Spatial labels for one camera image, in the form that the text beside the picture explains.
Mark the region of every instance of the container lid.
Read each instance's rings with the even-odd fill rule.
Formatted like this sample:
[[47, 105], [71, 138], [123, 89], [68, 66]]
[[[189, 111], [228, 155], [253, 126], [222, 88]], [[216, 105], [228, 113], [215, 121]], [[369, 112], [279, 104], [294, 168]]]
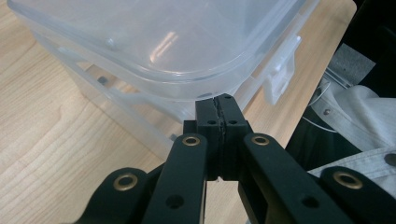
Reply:
[[304, 2], [8, 0], [8, 5], [139, 90], [197, 100], [249, 77]]

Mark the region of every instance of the plastic container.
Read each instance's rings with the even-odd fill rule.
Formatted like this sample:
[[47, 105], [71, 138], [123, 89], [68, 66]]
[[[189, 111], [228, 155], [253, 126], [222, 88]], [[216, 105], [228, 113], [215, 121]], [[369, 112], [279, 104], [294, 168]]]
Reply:
[[[196, 100], [274, 104], [318, 0], [8, 0], [93, 102], [165, 158]], [[267, 63], [258, 67], [261, 61]]]

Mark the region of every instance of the white string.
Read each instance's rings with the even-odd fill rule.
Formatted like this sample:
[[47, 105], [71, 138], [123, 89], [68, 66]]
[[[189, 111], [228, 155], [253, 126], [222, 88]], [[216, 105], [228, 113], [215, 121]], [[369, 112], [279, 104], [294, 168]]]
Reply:
[[[327, 83], [325, 83], [325, 84], [323, 84], [323, 85], [327, 85], [327, 86], [324, 88], [324, 90], [322, 91], [322, 93], [321, 93], [315, 100], [313, 100], [311, 103], [309, 103], [309, 105], [308, 105], [307, 107], [309, 107], [309, 106], [313, 105], [314, 103], [316, 103], [316, 102], [320, 99], [320, 97], [323, 96], [323, 94], [326, 92], [326, 90], [329, 89], [329, 87], [330, 87], [331, 84], [332, 84], [332, 83], [331, 83], [330, 81], [327, 82]], [[310, 119], [307, 119], [307, 118], [304, 117], [304, 116], [303, 116], [303, 119], [306, 120], [307, 122], [309, 122], [310, 124], [314, 125], [315, 127], [320, 128], [320, 129], [323, 130], [323, 131], [326, 131], [326, 132], [329, 132], [329, 133], [337, 133], [335, 130], [331, 130], [331, 129], [327, 129], [327, 128], [325, 128], [325, 127], [322, 127], [322, 126], [316, 124], [315, 122], [311, 121]]]

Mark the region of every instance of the white fabric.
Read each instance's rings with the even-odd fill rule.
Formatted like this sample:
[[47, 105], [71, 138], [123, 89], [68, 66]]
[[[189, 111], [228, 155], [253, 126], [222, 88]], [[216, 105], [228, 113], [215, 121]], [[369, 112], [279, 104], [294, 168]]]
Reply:
[[396, 167], [384, 160], [386, 155], [396, 154], [396, 99], [380, 98], [363, 86], [345, 90], [332, 83], [312, 108], [363, 152], [310, 173], [320, 175], [325, 167], [345, 166], [371, 178], [396, 198]]

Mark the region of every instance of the wooden surface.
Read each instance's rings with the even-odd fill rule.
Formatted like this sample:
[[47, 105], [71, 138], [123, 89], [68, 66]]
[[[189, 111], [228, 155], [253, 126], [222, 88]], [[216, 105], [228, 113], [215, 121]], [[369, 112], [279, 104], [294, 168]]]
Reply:
[[[355, 12], [322, 0], [300, 35], [296, 73], [277, 105], [262, 91], [245, 111], [253, 130], [285, 146]], [[162, 163], [79, 92], [0, 0], [0, 223], [75, 221], [121, 167]], [[235, 183], [208, 184], [205, 223], [245, 223]]]

